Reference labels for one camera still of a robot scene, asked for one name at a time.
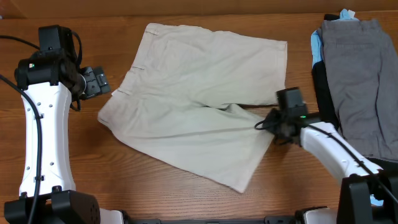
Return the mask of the beige shorts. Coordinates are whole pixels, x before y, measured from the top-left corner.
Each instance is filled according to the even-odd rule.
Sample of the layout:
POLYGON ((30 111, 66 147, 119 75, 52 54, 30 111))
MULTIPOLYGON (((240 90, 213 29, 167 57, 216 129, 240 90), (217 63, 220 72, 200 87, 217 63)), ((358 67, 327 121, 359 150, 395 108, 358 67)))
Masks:
POLYGON ((284 89, 287 43, 150 23, 122 84, 98 113, 127 146, 244 192, 271 144, 261 117, 284 89))

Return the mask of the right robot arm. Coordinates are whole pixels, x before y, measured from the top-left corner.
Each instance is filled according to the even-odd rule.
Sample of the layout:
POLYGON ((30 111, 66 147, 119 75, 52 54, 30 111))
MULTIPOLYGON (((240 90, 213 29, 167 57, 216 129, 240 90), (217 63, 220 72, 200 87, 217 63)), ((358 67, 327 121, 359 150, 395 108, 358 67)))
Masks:
POLYGON ((313 154, 340 183, 336 210, 312 207, 291 217, 266 218, 267 223, 397 223, 397 172, 384 170, 345 141, 331 123, 309 113, 298 88, 276 93, 261 129, 284 144, 292 143, 313 154))

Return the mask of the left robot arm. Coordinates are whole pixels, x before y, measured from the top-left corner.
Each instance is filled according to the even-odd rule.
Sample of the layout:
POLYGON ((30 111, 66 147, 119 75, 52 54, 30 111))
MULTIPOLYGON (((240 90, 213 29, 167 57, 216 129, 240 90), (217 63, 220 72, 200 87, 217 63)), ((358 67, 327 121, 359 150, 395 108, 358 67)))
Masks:
POLYGON ((82 67, 78 34, 41 27, 35 52, 19 62, 11 87, 21 94, 26 126, 25 167, 19 198, 6 202, 9 223, 128 223, 119 210, 76 190, 68 150, 68 115, 83 100, 109 92, 101 67, 82 67))

